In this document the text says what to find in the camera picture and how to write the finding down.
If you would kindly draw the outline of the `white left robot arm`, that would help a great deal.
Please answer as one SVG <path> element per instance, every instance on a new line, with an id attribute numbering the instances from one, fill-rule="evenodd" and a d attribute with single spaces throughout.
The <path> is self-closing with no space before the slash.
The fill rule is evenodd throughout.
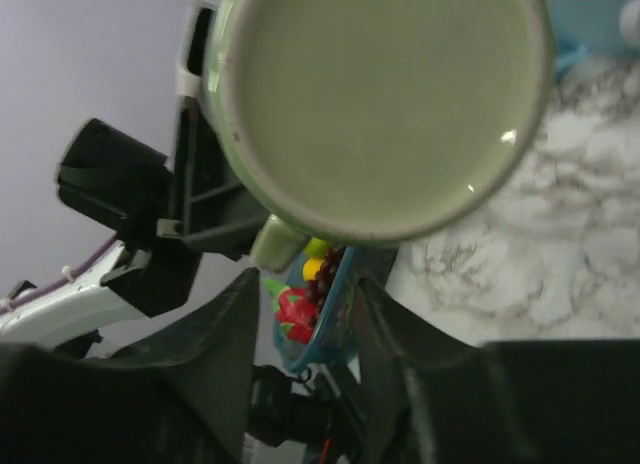
<path id="1" fill-rule="evenodd" d="M 217 14 L 203 2 L 189 13 L 172 156 L 95 118 L 71 141 L 58 167 L 58 197 L 113 236 L 55 282 L 21 281 L 3 296 L 3 341 L 81 358 L 101 328 L 182 306 L 204 254 L 248 254 L 267 212 L 231 170 L 201 94 Z"/>

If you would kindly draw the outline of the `light blue white mug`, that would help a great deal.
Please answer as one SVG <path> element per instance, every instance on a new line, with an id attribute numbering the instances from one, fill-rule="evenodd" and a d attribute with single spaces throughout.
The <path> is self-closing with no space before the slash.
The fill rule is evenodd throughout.
<path id="1" fill-rule="evenodd" d="M 547 0 L 547 5 L 556 39 L 556 80 L 594 55 L 639 55 L 639 0 Z"/>

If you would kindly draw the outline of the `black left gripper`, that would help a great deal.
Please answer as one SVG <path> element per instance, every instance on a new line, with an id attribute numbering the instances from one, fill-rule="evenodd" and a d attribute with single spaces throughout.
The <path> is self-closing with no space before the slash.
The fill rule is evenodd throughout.
<path id="1" fill-rule="evenodd" d="M 216 8 L 197 1 L 187 13 L 178 54 L 178 119 L 172 174 L 159 151 L 92 118 L 78 131 L 57 173 L 62 203 L 115 232 L 124 255 L 100 283 L 148 317 L 186 303 L 198 252 L 238 260 L 249 254 L 266 209 L 239 181 L 205 116 L 204 57 Z M 167 210 L 180 238 L 161 238 Z"/>

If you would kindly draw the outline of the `light green mug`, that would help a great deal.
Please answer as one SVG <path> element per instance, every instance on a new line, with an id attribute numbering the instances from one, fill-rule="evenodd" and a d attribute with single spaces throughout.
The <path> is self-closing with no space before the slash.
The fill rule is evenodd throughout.
<path id="1" fill-rule="evenodd" d="M 553 74 L 546 0 L 221 0 L 203 102 L 269 211 L 252 262 L 466 217 L 534 143 Z"/>

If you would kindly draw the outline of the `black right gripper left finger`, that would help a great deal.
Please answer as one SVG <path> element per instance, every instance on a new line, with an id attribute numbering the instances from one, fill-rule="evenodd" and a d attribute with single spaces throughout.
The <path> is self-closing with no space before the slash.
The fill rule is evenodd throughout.
<path id="1" fill-rule="evenodd" d="M 259 320 L 259 273 L 109 359 L 1 348 L 5 463 L 237 463 Z"/>

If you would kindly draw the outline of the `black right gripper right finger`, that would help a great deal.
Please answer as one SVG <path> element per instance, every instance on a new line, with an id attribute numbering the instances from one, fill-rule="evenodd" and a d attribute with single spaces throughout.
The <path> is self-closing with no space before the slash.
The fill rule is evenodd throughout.
<path id="1" fill-rule="evenodd" d="M 354 289 L 366 463 L 635 463 L 639 344 L 467 345 L 392 299 Z"/>

